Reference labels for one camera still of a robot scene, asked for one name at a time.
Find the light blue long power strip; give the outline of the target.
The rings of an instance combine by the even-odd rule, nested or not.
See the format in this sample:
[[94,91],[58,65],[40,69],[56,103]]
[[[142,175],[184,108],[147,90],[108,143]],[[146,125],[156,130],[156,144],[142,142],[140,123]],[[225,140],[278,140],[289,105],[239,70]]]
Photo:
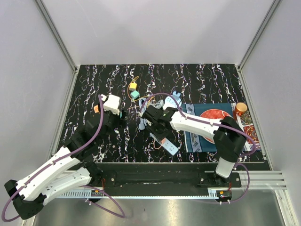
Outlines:
[[172,156],[174,156],[178,152],[178,148],[166,138],[163,140],[162,146]]

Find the teal small charger plug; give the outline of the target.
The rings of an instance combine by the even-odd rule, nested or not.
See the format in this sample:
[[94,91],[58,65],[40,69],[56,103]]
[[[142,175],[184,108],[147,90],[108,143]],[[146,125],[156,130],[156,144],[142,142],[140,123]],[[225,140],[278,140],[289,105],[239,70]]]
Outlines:
[[137,90],[134,90],[130,93],[130,97],[134,100],[138,99],[140,97],[140,93]]

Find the round light blue power socket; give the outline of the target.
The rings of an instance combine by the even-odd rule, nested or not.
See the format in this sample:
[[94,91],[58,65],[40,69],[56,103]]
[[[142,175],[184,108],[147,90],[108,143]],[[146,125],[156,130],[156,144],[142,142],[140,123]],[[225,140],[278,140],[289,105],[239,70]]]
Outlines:
[[177,105],[181,106],[182,105],[182,101],[181,98],[179,99],[175,99],[173,96],[167,96],[164,100],[164,105],[163,105],[163,109],[167,109],[168,107],[171,108],[177,108]]

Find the yellow small charger plug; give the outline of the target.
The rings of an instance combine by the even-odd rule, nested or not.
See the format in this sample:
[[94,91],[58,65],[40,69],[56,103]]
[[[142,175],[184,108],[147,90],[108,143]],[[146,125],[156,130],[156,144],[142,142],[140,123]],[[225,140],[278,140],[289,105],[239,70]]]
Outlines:
[[131,83],[129,84],[129,90],[130,90],[130,91],[135,91],[135,90],[137,90],[137,83],[131,82]]

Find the light blue charger plug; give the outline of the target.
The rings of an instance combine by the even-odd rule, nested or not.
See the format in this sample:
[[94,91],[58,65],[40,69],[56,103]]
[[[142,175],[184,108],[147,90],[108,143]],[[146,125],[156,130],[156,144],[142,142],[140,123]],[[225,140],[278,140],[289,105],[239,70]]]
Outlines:
[[180,92],[174,91],[173,94],[172,94],[172,96],[173,96],[175,99],[179,99],[180,96],[181,96],[181,94],[180,94]]

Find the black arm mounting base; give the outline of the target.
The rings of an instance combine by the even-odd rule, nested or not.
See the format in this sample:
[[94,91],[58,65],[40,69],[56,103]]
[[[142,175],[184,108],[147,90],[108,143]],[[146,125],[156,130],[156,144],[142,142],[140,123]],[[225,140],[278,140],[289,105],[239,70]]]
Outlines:
[[241,188],[240,176],[215,174],[216,163],[98,163],[100,172],[89,184],[111,196],[197,197],[209,189]]

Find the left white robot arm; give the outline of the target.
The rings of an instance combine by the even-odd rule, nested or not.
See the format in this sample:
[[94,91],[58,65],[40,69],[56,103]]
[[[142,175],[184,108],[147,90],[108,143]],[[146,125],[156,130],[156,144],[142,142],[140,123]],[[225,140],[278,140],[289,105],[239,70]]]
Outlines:
[[81,186],[111,186],[115,173],[105,173],[90,157],[100,142],[127,123],[127,113],[96,113],[65,141],[59,151],[32,174],[18,181],[9,180],[4,187],[9,202],[23,219],[38,214],[54,198]]

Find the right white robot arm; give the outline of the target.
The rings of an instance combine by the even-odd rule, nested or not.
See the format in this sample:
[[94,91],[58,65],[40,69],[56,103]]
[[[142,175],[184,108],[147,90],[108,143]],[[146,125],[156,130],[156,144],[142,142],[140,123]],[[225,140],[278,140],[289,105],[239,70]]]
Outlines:
[[232,117],[208,119],[185,113],[181,108],[157,109],[153,106],[139,112],[139,116],[146,120],[146,129],[158,141],[162,141],[173,130],[189,132],[213,141],[219,154],[214,182],[221,187],[230,182],[230,174],[247,141],[244,132]]

